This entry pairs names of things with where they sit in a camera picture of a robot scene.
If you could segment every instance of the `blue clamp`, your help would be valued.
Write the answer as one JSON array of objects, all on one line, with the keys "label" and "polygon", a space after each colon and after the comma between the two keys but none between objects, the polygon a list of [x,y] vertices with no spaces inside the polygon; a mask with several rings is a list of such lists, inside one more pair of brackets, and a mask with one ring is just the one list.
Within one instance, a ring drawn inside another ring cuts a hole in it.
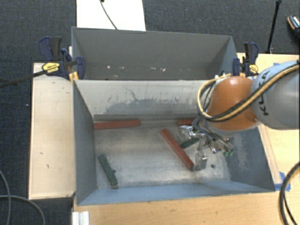
[{"label": "blue clamp", "polygon": [[239,76],[240,73],[243,73],[246,77],[258,75],[258,68],[255,64],[259,53],[257,45],[255,43],[244,43],[244,47],[246,56],[243,56],[243,63],[238,58],[233,59],[232,74]]},{"label": "blue clamp", "polygon": [[[285,174],[283,172],[279,172],[279,174],[280,174],[281,180],[283,181],[285,179]],[[275,190],[280,191],[281,185],[282,185],[282,182],[281,183],[276,183],[275,184]],[[291,184],[290,183],[286,186],[285,190],[287,192],[289,192],[291,190]]]},{"label": "blue clamp", "polygon": [[[77,72],[79,79],[83,79],[85,74],[85,63],[83,56],[78,56],[75,61],[72,61],[72,56],[69,54],[67,49],[63,48],[60,50],[61,37],[44,37],[38,43],[39,52],[46,58],[48,62],[55,62],[56,68],[46,72],[48,76],[59,76],[65,79],[69,79],[68,71],[69,66],[77,65]],[[60,53],[63,56],[63,61],[60,60]]]}]

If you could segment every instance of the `blue tape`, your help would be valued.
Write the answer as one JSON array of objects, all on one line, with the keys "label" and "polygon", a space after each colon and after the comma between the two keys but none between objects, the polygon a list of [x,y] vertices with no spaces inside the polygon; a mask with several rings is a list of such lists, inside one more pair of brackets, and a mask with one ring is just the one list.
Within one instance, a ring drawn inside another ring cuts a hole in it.
[{"label": "blue tape", "polygon": [[[283,181],[285,179],[285,174],[283,172],[279,172],[279,174],[280,174],[281,180]],[[275,184],[275,190],[280,191],[281,185],[282,185],[282,183]],[[287,192],[289,192],[291,190],[291,184],[290,183],[286,186],[285,190]]]}]

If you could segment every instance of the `bin floor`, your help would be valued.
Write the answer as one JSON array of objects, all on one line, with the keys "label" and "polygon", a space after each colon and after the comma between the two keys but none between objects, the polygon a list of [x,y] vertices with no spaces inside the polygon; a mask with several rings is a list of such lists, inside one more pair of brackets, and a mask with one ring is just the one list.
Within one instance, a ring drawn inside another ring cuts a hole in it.
[{"label": "bin floor", "polygon": [[[141,121],[140,127],[95,130],[96,156],[104,153],[116,170],[118,187],[161,186],[200,183],[208,180],[230,180],[223,154],[208,156],[206,169],[192,172],[164,140],[160,131],[166,128],[180,144],[188,139],[175,120]],[[185,152],[195,162],[197,143]],[[96,159],[97,185],[111,188],[104,170]]]}]

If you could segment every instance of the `white paper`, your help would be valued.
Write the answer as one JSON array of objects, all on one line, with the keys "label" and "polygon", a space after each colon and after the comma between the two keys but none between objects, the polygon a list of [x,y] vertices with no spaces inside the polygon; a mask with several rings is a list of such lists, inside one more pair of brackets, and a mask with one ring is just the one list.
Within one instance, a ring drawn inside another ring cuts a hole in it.
[{"label": "white paper", "polygon": [[[146,30],[142,0],[105,0],[103,5],[119,30]],[[114,29],[99,0],[77,0],[77,26]]]}]

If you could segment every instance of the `metal bracket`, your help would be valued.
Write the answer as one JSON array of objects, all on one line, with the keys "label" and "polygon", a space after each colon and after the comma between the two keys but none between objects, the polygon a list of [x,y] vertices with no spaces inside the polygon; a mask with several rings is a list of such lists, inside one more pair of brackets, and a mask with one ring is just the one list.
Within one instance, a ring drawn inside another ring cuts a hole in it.
[{"label": "metal bracket", "polygon": [[72,212],[72,225],[90,225],[90,212]]}]

